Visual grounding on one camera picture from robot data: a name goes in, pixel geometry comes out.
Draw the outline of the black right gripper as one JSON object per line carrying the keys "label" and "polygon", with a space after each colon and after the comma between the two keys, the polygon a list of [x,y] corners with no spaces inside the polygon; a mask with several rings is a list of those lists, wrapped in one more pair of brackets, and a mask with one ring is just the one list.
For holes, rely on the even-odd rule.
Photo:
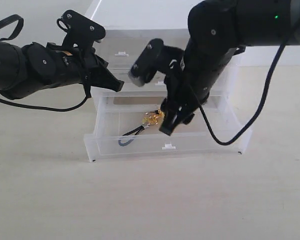
{"label": "black right gripper", "polygon": [[164,118],[159,131],[170,136],[178,125],[188,125],[193,120],[196,104],[185,72],[185,51],[164,46],[161,53],[167,97],[161,104]]}

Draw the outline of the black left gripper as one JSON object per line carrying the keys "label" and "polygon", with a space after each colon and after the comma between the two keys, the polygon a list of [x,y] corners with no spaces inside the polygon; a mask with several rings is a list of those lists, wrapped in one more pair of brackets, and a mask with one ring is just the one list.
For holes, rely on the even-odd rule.
{"label": "black left gripper", "polygon": [[117,79],[107,68],[109,63],[96,55],[92,48],[90,55],[80,59],[79,49],[64,49],[60,45],[48,42],[47,50],[55,61],[55,75],[49,80],[48,88],[58,88],[89,81],[91,86],[120,92],[124,81]]}

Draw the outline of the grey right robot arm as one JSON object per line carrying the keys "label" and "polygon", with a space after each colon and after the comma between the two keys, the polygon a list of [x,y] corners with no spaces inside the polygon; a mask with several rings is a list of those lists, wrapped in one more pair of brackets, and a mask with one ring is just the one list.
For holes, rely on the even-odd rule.
{"label": "grey right robot arm", "polygon": [[246,47],[300,45],[300,0],[204,0],[187,17],[189,40],[166,75],[160,131],[171,135],[189,123],[232,57]]}

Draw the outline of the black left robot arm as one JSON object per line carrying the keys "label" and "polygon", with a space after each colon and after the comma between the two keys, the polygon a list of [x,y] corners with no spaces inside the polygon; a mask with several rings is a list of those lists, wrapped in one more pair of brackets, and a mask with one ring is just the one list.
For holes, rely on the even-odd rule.
{"label": "black left robot arm", "polygon": [[83,86],[87,97],[92,87],[121,91],[124,82],[107,66],[94,48],[84,55],[78,47],[37,42],[19,47],[0,41],[0,95],[19,100],[41,90],[76,84]]}

